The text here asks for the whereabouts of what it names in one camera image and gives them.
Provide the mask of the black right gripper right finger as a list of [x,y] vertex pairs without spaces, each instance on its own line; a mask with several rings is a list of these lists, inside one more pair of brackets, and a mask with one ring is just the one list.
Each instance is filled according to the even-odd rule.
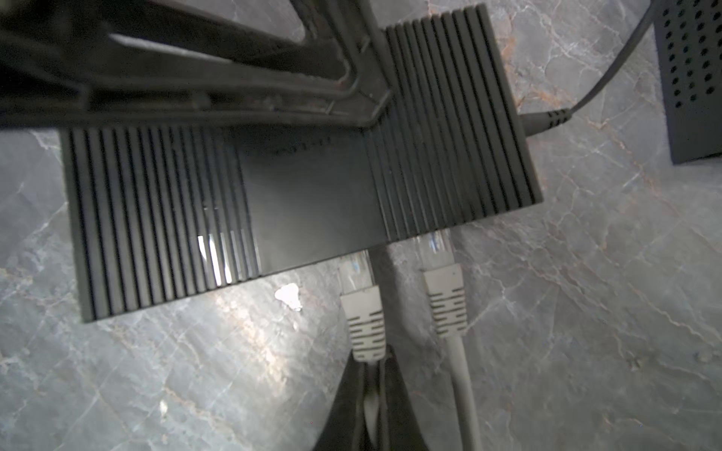
[[423,450],[425,443],[402,371],[391,346],[380,364],[380,449]]

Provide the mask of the black ribbed network switch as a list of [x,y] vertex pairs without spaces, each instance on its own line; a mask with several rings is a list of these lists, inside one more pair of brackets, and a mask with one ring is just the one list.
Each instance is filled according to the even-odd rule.
[[384,35],[400,90],[372,127],[63,132],[82,320],[540,203],[487,7]]

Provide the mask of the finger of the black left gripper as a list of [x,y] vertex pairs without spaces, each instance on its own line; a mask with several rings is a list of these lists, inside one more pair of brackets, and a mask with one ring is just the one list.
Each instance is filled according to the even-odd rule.
[[302,41],[169,1],[5,1],[1,124],[374,124],[392,61],[370,4],[293,9]]

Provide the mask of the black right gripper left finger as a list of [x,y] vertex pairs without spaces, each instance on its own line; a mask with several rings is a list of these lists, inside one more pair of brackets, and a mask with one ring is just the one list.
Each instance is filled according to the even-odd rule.
[[365,365],[349,354],[338,390],[314,451],[367,449]]

